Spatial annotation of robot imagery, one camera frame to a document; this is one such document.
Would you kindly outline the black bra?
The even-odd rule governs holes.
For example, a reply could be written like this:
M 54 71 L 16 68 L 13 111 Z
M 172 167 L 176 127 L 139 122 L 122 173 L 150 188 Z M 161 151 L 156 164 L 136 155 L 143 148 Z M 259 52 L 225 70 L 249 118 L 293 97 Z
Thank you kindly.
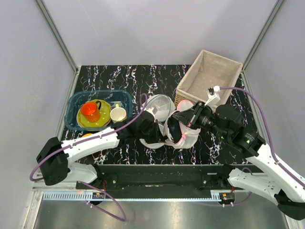
M 168 127 L 168 134 L 167 134 L 168 138 L 175 144 L 178 143 L 182 138 L 182 132 L 180 129 L 179 121 L 173 117 L 170 117 L 167 121 L 167 127 Z

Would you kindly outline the pink-trimmed mesh laundry bag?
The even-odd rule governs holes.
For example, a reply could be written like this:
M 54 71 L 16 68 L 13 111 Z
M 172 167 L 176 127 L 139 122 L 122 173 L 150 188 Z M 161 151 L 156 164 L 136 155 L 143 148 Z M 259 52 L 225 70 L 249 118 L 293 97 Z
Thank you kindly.
M 166 146 L 171 146 L 175 149 L 189 149 L 191 148 L 198 140 L 199 133 L 201 131 L 200 128 L 197 129 L 190 129 L 186 126 L 184 126 L 182 123 L 179 122 L 180 124 L 180 129 L 182 132 L 182 138 L 178 143 L 172 142 L 168 138 L 168 127 L 167 127 L 167 121 L 170 117 L 173 117 L 173 114 L 177 111 L 185 111 L 193 106 L 193 103 L 189 100 L 182 100 L 179 102 L 177 105 L 177 109 L 174 110 L 171 115 L 166 119 L 165 124 L 164 124 L 164 129 L 163 129 L 163 136 L 167 137 L 165 140 L 165 145 Z

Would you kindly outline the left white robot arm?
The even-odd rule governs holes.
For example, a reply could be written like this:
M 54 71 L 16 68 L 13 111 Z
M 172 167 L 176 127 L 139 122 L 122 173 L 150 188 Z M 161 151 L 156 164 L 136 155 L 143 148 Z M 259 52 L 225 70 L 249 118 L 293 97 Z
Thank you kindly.
M 94 166 L 79 164 L 77 161 L 98 151 L 117 148 L 130 141 L 141 139 L 147 144 L 163 145 L 167 137 L 153 114 L 144 111 L 134 118 L 117 122 L 106 129 L 87 137 L 68 141 L 50 138 L 38 156 L 37 169 L 45 185 L 53 186 L 64 180 L 83 181 L 97 189 L 103 177 Z

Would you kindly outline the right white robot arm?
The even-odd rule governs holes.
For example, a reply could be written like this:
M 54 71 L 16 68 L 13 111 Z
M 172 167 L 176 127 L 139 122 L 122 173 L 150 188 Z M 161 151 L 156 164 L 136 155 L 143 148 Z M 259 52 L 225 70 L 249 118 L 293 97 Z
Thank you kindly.
M 253 129 L 243 126 L 242 115 L 229 104 L 216 111 L 198 101 L 183 100 L 173 117 L 183 127 L 202 129 L 217 135 L 232 151 L 262 170 L 269 180 L 247 175 L 226 165 L 226 172 L 216 177 L 218 187 L 239 187 L 275 203 L 279 210 L 295 220 L 305 218 L 305 178 L 285 161 L 272 154 L 271 147 Z

